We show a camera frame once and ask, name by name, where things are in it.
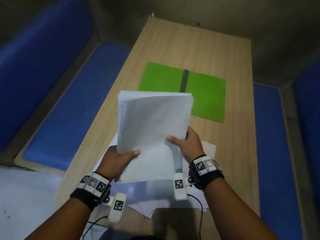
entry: hand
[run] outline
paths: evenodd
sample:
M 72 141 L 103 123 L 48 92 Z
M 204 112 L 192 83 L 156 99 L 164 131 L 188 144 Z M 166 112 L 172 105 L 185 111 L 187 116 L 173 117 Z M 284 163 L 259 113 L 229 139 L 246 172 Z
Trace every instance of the hand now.
M 140 154 L 140 150 L 134 150 L 122 155 L 117 153 L 116 145 L 110 146 L 104 154 L 96 172 L 101 173 L 108 180 L 112 181 L 120 177 L 129 162 Z
M 181 153 L 190 164 L 196 157 L 204 154 L 201 140 L 198 134 L 188 126 L 186 140 L 180 140 L 174 136 L 167 136 L 167 140 L 181 149 Z

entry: green folder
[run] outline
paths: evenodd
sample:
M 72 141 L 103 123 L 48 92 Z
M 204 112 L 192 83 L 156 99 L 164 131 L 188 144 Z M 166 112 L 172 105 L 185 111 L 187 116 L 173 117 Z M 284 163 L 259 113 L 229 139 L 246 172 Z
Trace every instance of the green folder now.
M 193 116 L 224 122 L 226 100 L 224 79 L 148 62 L 138 91 L 192 93 Z

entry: blue cushion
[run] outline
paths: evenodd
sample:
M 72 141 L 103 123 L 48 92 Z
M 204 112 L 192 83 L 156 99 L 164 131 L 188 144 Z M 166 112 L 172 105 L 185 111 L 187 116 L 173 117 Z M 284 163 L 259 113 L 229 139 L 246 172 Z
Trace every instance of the blue cushion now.
M 320 217 L 320 61 L 293 84 L 316 210 Z
M 93 30 L 86 0 L 61 0 L 0 51 L 0 152 L 72 64 Z
M 25 150 L 26 160 L 67 170 L 130 49 L 101 44 Z
M 277 88 L 253 85 L 260 215 L 281 240 L 302 239 L 281 100 Z

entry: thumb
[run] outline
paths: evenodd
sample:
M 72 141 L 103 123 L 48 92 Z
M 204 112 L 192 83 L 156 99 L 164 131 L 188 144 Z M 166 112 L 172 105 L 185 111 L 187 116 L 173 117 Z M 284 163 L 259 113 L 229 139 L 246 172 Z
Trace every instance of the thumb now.
M 133 151 L 130 151 L 126 154 L 123 154 L 122 158 L 126 161 L 131 161 L 132 159 L 138 157 L 140 154 L 141 154 L 140 150 L 133 150 Z
M 171 142 L 172 144 L 182 147 L 184 140 L 180 140 L 174 136 L 167 136 L 167 141 Z

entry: blue panel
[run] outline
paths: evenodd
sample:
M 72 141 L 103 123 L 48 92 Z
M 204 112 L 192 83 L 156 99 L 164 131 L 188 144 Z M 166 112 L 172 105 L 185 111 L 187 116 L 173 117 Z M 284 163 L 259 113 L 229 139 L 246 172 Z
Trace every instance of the blue panel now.
M 316 209 L 320 217 L 320 61 L 302 72 L 293 87 Z
M 67 170 L 129 53 L 128 48 L 99 45 L 23 157 Z
M 281 240 L 302 239 L 287 134 L 279 91 L 253 85 L 260 215 Z
M 86 0 L 61 0 L 0 51 L 0 151 L 93 33 Z

